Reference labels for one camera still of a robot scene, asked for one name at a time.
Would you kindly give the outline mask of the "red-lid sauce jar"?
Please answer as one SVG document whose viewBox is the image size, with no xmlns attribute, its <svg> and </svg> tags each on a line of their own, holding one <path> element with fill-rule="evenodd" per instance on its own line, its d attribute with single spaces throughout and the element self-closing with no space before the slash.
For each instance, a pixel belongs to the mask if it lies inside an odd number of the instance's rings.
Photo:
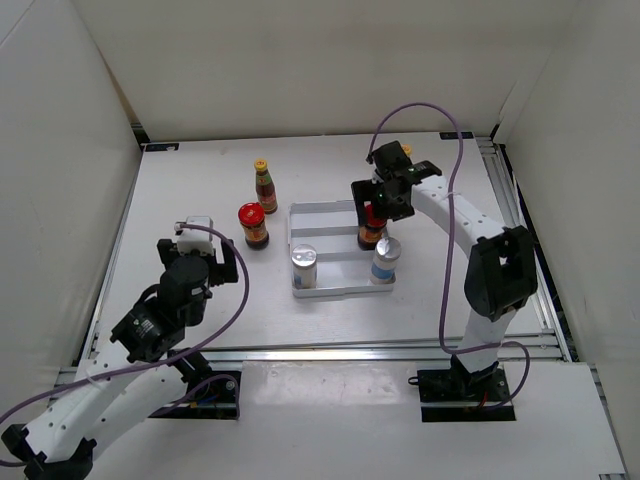
<svg viewBox="0 0 640 480">
<path fill-rule="evenodd" d="M 265 223 L 265 211 L 257 203 L 246 203 L 238 209 L 238 220 L 244 232 L 247 246 L 261 250 L 269 243 L 269 233 Z"/>
<path fill-rule="evenodd" d="M 374 215 L 373 205 L 365 205 L 365 222 L 359 227 L 357 242 L 362 250 L 374 250 L 382 239 L 387 220 Z"/>
</svg>

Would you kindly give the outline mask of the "white silver-cap shaker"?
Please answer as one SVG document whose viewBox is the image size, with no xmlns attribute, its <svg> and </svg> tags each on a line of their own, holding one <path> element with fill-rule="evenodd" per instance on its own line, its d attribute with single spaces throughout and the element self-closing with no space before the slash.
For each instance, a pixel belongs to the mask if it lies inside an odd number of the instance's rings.
<svg viewBox="0 0 640 480">
<path fill-rule="evenodd" d="M 374 249 L 370 281 L 374 284 L 393 283 L 396 266 L 401 257 L 401 253 L 401 243 L 396 238 L 381 238 Z"/>
<path fill-rule="evenodd" d="M 291 252 L 293 285 L 296 289 L 316 287 L 317 252 L 308 244 L 300 244 Z"/>
</svg>

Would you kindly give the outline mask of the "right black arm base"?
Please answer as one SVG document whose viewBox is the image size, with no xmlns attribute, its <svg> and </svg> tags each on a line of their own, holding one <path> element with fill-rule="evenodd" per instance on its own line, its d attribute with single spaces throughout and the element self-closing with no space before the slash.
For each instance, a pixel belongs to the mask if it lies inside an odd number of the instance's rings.
<svg viewBox="0 0 640 480">
<path fill-rule="evenodd" d="M 418 370 L 407 383 L 418 388 L 423 423 L 516 420 L 506 373 L 498 361 L 471 373 L 452 356 L 448 368 Z"/>
</svg>

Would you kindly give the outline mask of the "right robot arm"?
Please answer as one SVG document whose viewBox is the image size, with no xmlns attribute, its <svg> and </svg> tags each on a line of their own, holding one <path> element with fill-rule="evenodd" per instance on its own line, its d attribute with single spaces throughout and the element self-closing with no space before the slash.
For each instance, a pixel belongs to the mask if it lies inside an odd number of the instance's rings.
<svg viewBox="0 0 640 480">
<path fill-rule="evenodd" d="M 537 291 L 532 235 L 491 219 L 454 193 L 438 167 L 413 162 L 397 141 L 373 150 L 367 161 L 374 167 L 371 179 L 351 185 L 360 224 L 420 212 L 448 234 L 448 249 L 461 250 L 468 260 L 464 294 L 470 315 L 460 344 L 449 352 L 449 387 L 470 400 L 496 370 L 510 323 Z"/>
</svg>

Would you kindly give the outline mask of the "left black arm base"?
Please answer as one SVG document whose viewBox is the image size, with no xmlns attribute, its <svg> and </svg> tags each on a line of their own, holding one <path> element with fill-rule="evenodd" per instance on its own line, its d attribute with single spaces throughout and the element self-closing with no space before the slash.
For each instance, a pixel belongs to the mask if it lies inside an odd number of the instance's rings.
<svg viewBox="0 0 640 480">
<path fill-rule="evenodd" d="M 242 372 L 216 370 L 200 352 L 177 360 L 171 367 L 185 387 L 181 396 L 156 410 L 150 418 L 238 420 Z"/>
</svg>

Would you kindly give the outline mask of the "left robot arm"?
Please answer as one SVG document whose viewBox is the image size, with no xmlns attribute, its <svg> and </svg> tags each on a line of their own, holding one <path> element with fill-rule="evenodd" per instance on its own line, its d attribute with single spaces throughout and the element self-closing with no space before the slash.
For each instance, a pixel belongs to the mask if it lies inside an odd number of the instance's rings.
<svg viewBox="0 0 640 480">
<path fill-rule="evenodd" d="M 84 479 L 95 460 L 147 417 L 163 417 L 192 402 L 239 404 L 240 379 L 213 370 L 201 346 L 179 348 L 189 327 L 199 325 L 213 288 L 247 282 L 234 242 L 222 237 L 218 258 L 209 227 L 182 224 L 176 240 L 157 249 L 165 270 L 112 329 L 109 340 L 75 381 L 12 407 L 1 418 L 42 399 L 53 402 L 38 417 L 12 424 L 1 435 L 12 460 L 28 479 Z"/>
</svg>

